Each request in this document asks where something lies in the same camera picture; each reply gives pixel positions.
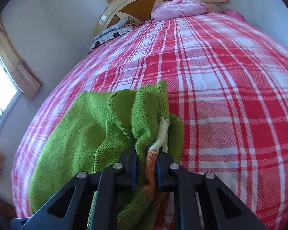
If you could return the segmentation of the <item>cream wooden headboard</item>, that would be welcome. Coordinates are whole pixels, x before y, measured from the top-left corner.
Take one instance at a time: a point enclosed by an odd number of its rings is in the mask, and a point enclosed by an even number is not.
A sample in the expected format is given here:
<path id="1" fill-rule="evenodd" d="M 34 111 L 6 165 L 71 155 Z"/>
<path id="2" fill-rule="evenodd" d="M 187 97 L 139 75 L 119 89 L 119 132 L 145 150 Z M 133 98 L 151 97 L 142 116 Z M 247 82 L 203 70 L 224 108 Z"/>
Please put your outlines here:
<path id="1" fill-rule="evenodd" d="M 105 11 L 97 22 L 93 36 L 97 36 L 103 30 L 106 30 L 107 28 L 118 23 L 121 19 L 125 19 L 127 17 L 135 22 L 134 26 L 140 25 L 146 21 L 151 21 L 151 13 L 154 11 L 156 6 L 166 1 L 172 0 L 113 0 L 106 7 Z M 221 10 L 214 3 L 205 4 L 208 5 L 210 12 L 221 12 Z"/>

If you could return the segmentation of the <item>grey patterned pillow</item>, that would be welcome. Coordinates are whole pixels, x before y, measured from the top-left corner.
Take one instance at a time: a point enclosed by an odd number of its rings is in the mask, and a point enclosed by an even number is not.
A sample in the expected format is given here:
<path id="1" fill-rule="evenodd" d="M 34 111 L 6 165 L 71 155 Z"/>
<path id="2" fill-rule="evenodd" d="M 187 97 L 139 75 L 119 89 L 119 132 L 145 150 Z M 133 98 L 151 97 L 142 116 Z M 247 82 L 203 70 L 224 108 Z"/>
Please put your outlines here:
<path id="1" fill-rule="evenodd" d="M 92 51 L 95 48 L 98 48 L 102 44 L 108 42 L 109 40 L 116 39 L 119 36 L 122 36 L 134 28 L 134 21 L 129 17 L 125 19 L 121 19 L 118 23 L 114 24 L 113 26 L 103 30 L 100 34 L 93 38 L 93 43 L 89 49 Z"/>

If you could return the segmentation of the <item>yellow curtain left window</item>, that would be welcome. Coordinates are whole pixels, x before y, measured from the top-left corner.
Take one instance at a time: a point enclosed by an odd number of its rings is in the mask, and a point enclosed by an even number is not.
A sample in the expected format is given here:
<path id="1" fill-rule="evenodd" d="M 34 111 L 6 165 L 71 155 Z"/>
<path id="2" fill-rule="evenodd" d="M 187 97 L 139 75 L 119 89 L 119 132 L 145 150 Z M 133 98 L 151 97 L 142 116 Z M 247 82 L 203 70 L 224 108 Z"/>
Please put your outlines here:
<path id="1" fill-rule="evenodd" d="M 0 58 L 16 88 L 18 89 L 18 96 L 23 94 L 27 99 L 32 99 L 35 94 L 42 88 L 43 83 L 29 67 L 25 59 L 20 56 L 16 48 L 13 46 L 1 19 Z M 0 175 L 3 162 L 4 154 L 2 154 L 0 151 Z"/>

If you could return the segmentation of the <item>pink pillow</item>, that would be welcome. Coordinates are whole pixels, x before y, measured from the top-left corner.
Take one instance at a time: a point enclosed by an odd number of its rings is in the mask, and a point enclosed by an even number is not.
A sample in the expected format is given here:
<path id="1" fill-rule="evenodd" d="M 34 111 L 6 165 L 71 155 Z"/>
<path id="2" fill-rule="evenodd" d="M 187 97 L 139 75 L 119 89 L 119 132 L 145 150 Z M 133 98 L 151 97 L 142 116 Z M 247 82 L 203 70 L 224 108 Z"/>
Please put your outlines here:
<path id="1" fill-rule="evenodd" d="M 199 0 L 172 0 L 158 4 L 151 13 L 153 23 L 169 19 L 204 15 L 210 12 L 208 5 Z"/>

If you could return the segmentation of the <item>green striped knit sweater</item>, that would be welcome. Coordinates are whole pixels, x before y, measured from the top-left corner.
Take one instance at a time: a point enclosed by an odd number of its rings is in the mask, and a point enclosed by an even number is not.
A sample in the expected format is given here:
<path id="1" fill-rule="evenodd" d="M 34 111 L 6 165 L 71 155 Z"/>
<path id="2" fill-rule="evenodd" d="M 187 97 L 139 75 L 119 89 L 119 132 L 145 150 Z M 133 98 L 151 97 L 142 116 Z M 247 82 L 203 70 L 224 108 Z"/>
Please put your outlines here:
<path id="1" fill-rule="evenodd" d="M 38 158 L 27 196 L 30 210 L 35 213 L 78 172 L 103 171 L 134 146 L 136 187 L 118 199 L 117 227 L 153 229 L 164 198 L 155 181 L 159 151 L 177 163 L 183 142 L 184 122 L 169 110 L 164 80 L 137 90 L 83 92 Z"/>

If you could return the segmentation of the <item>red white plaid bedspread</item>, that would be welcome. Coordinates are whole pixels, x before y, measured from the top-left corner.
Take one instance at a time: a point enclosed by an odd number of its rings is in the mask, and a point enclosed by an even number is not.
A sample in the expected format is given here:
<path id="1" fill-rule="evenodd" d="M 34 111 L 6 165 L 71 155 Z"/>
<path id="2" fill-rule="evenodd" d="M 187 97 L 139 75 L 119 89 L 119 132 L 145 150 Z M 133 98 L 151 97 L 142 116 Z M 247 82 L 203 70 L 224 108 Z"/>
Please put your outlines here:
<path id="1" fill-rule="evenodd" d="M 146 22 L 92 50 L 51 92 L 15 156 L 18 217 L 31 216 L 38 158 L 85 91 L 138 89 L 164 80 L 170 112 L 184 121 L 181 164 L 214 172 L 268 229 L 288 221 L 288 49 L 230 16 Z"/>

